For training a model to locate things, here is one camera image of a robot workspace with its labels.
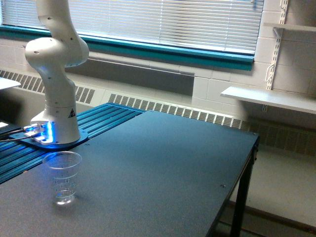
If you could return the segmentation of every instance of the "robotic arm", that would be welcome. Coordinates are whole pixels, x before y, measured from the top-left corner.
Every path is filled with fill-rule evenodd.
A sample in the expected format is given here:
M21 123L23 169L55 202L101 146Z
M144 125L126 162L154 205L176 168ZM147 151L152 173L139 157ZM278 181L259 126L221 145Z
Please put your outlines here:
M45 109L31 123L43 125L42 144L67 144L80 138L75 84L66 77L65 68L88 59L87 44L78 36L71 22L68 0L37 0L39 20L52 38L30 41L25 48L29 64L40 74L45 87Z

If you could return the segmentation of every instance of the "window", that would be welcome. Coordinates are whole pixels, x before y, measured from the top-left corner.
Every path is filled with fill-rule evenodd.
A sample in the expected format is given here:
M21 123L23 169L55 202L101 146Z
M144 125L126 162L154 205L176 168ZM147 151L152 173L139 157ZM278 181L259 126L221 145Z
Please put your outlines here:
M264 0L69 0L79 34L253 55ZM2 0L4 25L44 28L32 0Z

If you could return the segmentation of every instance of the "white shelf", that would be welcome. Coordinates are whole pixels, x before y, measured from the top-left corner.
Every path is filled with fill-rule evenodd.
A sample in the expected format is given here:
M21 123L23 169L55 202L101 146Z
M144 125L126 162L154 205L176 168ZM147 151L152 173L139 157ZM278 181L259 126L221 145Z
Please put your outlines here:
M221 96L262 105L316 114L316 98L289 92L231 86Z
M271 26L279 29L286 29L290 31L309 31L316 32L316 27L312 26L298 26L298 25L289 25L289 24L275 24L275 23L264 23L264 26Z
M0 90L20 86L21 84L14 80L0 78Z

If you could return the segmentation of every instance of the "teal window frame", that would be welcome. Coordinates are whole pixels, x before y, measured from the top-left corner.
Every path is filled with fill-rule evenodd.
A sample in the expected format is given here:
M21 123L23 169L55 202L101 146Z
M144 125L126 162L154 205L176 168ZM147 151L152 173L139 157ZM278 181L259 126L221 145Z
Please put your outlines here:
M51 34L48 30L7 25L0 26L0 37L34 40L49 36ZM189 64L196 67L214 66L251 71L254 62L254 55L172 47L87 35L80 35L80 37L86 41L90 50L148 58L154 61L162 60L173 64Z

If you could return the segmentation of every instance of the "vent grille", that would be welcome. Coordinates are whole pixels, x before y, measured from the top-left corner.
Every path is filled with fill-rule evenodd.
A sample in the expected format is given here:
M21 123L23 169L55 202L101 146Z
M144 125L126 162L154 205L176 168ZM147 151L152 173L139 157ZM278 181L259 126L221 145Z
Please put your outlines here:
M163 102L142 100L136 97L121 96L112 93L110 103L128 105L142 110L155 110L163 113L197 119L223 126L251 131L260 134L260 144L316 156L316 133L284 126L271 126L265 123L248 122L218 113Z
M21 85L19 88L24 90L31 90L38 93L45 94L44 84L41 78L32 77L28 75L23 75L14 72L8 72L0 70L0 78L5 78L9 80L14 80L19 82ZM82 86L76 86L76 101L85 104L90 104L94 96L95 90L90 88L85 88Z

